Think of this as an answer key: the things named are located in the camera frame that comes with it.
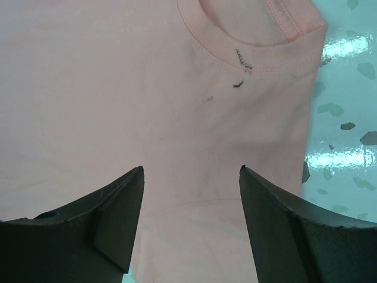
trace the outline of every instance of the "fabric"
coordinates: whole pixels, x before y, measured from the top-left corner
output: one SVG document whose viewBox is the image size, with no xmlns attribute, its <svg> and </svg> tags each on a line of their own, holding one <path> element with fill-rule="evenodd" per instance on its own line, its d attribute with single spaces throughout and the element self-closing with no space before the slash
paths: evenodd
<svg viewBox="0 0 377 283">
<path fill-rule="evenodd" d="M 300 194 L 312 3 L 1 1 L 0 23 L 0 219 L 142 165 L 136 281 L 257 282 L 239 170 Z"/>
</svg>

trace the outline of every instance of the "black rubber object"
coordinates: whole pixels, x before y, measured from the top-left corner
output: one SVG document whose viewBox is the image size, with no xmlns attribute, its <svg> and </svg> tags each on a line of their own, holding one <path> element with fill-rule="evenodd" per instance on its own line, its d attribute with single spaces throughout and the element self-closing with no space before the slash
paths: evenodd
<svg viewBox="0 0 377 283">
<path fill-rule="evenodd" d="M 259 283 L 377 282 L 377 223 L 320 208 L 245 166 L 240 190 Z"/>
<path fill-rule="evenodd" d="M 0 223 L 0 282 L 121 283 L 128 273 L 144 192 L 135 168 L 35 219 Z"/>
</svg>

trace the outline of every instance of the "stitching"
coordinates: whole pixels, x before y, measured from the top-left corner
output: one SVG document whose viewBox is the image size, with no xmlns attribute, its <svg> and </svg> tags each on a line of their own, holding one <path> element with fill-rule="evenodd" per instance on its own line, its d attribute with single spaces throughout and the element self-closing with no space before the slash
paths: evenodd
<svg viewBox="0 0 377 283">
<path fill-rule="evenodd" d="M 283 31 L 284 35 L 286 36 L 286 38 L 289 40 L 289 42 L 292 42 L 293 41 L 293 38 L 289 35 L 287 29 L 283 26 L 283 23 L 280 19 L 280 17 L 278 16 L 276 10 L 274 9 L 274 5 L 271 3 L 270 0 L 266 0 L 266 4 L 267 6 L 269 7 L 275 21 L 277 22 L 277 24 L 279 25 L 280 29 Z M 280 6 L 282 7 L 282 10 L 285 14 L 285 17 L 288 18 L 288 20 L 290 21 L 290 23 L 293 25 L 294 29 L 299 33 L 300 36 L 302 36 L 302 32 L 301 30 L 299 29 L 297 23 L 293 20 L 293 18 L 290 16 L 290 14 L 288 13 L 286 7 L 284 6 L 283 2 L 281 0 L 279 0 L 279 4 Z"/>
<path fill-rule="evenodd" d="M 277 24 L 279 25 L 280 29 L 282 30 L 282 32 L 284 33 L 285 37 L 291 41 L 291 38 L 290 36 L 288 35 L 288 32 L 286 31 L 285 27 L 282 25 L 282 22 L 280 20 L 280 18 L 277 16 L 277 13 L 275 11 L 275 9 L 273 8 L 272 4 L 271 4 L 271 1 L 269 0 L 266 0 L 266 4 L 267 6 L 269 7 L 270 11 L 271 11 L 271 14 L 273 15 L 275 21 L 277 22 Z"/>
<path fill-rule="evenodd" d="M 195 32 L 193 32 L 192 26 L 187 23 L 184 15 L 181 12 L 181 9 L 180 9 L 180 6 L 179 6 L 179 1 L 180 0 L 176 1 L 178 12 L 179 12 L 179 14 L 180 14 L 180 16 L 182 18 L 184 26 L 186 27 L 185 29 L 188 30 L 188 32 L 192 35 L 192 37 L 190 38 L 191 42 L 194 43 L 194 44 L 198 44 L 200 50 L 206 51 L 205 54 L 209 58 L 213 58 L 212 56 L 215 56 L 220 61 L 225 62 L 226 64 L 228 64 L 228 65 L 232 66 L 233 68 L 237 69 L 237 71 L 239 71 L 239 70 L 243 70 L 244 71 L 244 68 L 240 68 L 239 65 L 234 65 L 232 62 L 230 62 L 229 60 L 227 60 L 226 58 L 224 58 L 223 56 L 221 56 L 219 53 L 217 53 L 214 49 L 212 49 L 211 47 L 207 46 L 206 40 L 202 39 Z M 295 64 L 292 64 L 292 65 L 290 65 L 288 67 L 282 67 L 282 68 L 255 68 L 254 67 L 253 71 L 254 72 L 258 72 L 258 73 L 281 72 L 281 71 L 285 71 L 285 70 L 291 70 L 291 69 L 294 69 L 294 68 L 297 68 L 297 67 L 300 67 L 300 66 L 303 66 L 303 65 L 307 65 L 308 63 L 314 62 L 316 60 L 317 60 L 317 55 L 313 55 L 313 57 L 307 57 L 307 59 L 296 61 Z"/>
<path fill-rule="evenodd" d="M 296 23 L 296 21 L 291 17 L 291 15 L 288 13 L 288 10 L 287 8 L 285 7 L 285 5 L 283 4 L 282 0 L 279 0 L 279 3 L 280 5 L 282 6 L 282 9 L 285 13 L 285 15 L 287 16 L 287 18 L 290 20 L 291 24 L 295 27 L 295 30 L 299 33 L 300 36 L 302 36 L 302 31 L 301 29 L 299 28 L 298 24 Z"/>
<path fill-rule="evenodd" d="M 244 65 L 245 68 L 248 68 L 248 69 L 253 68 L 249 63 L 245 62 L 245 60 L 243 59 L 241 55 L 241 52 L 238 49 L 236 49 L 236 53 L 237 53 L 238 59 L 240 60 L 241 65 Z"/>
</svg>

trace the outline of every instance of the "teal surface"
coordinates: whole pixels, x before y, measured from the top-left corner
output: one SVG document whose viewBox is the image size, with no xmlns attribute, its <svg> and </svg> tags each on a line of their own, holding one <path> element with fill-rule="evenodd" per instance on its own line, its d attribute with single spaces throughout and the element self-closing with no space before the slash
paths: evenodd
<svg viewBox="0 0 377 283">
<path fill-rule="evenodd" d="M 312 0 L 329 23 L 313 94 L 303 198 L 377 222 L 377 1 Z M 125 275 L 123 283 L 133 283 Z"/>
</svg>

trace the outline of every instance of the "ink stain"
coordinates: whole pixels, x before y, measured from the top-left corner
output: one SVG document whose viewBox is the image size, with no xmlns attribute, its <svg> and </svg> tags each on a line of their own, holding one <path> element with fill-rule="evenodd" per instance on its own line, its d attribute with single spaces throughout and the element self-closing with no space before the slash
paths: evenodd
<svg viewBox="0 0 377 283">
<path fill-rule="evenodd" d="M 241 83 L 239 83 L 239 84 L 233 84 L 233 87 L 234 88 L 239 88 L 242 84 L 243 84 L 243 81 Z"/>
<path fill-rule="evenodd" d="M 349 123 L 346 123 L 346 124 L 341 124 L 340 125 L 340 129 L 341 130 L 344 130 L 344 131 L 349 131 L 349 130 L 352 130 L 354 127 L 356 127 L 355 124 L 349 122 Z"/>
<path fill-rule="evenodd" d="M 360 142 L 364 146 L 377 146 L 377 131 L 367 132 L 361 139 Z"/>
<path fill-rule="evenodd" d="M 363 180 L 360 177 L 353 177 L 353 181 L 355 182 L 356 186 L 362 189 L 368 189 L 368 190 L 375 190 L 376 187 L 369 183 L 367 180 Z"/>
<path fill-rule="evenodd" d="M 318 189 L 318 194 L 320 194 L 320 195 L 328 195 L 329 192 L 327 190 L 324 190 L 324 189 Z"/>
<path fill-rule="evenodd" d="M 325 84 L 321 81 L 317 82 L 314 85 L 314 97 L 319 97 L 321 93 L 325 91 L 326 87 Z"/>
<path fill-rule="evenodd" d="M 334 205 L 331 208 L 331 211 L 336 212 L 336 213 L 344 213 L 344 212 L 348 211 L 348 208 L 346 208 L 345 206 L 342 206 L 342 205 Z"/>
<path fill-rule="evenodd" d="M 245 62 L 245 60 L 243 59 L 241 55 L 241 52 L 238 49 L 236 49 L 236 53 L 237 53 L 238 59 L 240 60 L 241 65 L 251 70 L 253 67 L 249 63 Z"/>
<path fill-rule="evenodd" d="M 367 77 L 370 80 L 374 80 L 376 78 L 376 71 L 371 63 L 360 63 L 358 65 L 358 71 L 364 77 Z"/>
<path fill-rule="evenodd" d="M 364 220 L 367 216 L 368 216 L 367 213 L 360 213 L 360 214 L 358 215 L 358 219 L 360 219 L 360 220 Z"/>
<path fill-rule="evenodd" d="M 309 166 L 307 165 L 307 162 L 304 162 L 304 168 L 302 172 L 302 183 L 306 183 L 307 180 L 310 178 L 310 172 L 309 172 Z"/>
<path fill-rule="evenodd" d="M 348 7 L 351 10 L 356 9 L 356 7 L 359 5 L 359 0 L 348 0 Z"/>
<path fill-rule="evenodd" d="M 332 176 L 333 176 L 333 172 L 330 169 L 325 168 L 323 170 L 323 177 L 325 178 L 326 181 L 331 180 Z"/>
<path fill-rule="evenodd" d="M 344 109 L 335 103 L 327 103 L 318 107 L 318 113 L 325 112 L 329 112 L 333 117 L 339 117 L 344 114 Z"/>
<path fill-rule="evenodd" d="M 328 56 L 328 55 L 325 56 L 325 57 L 322 57 L 319 67 L 322 68 L 323 66 L 327 65 L 328 63 L 330 63 L 331 60 L 332 60 L 331 57 Z"/>
</svg>

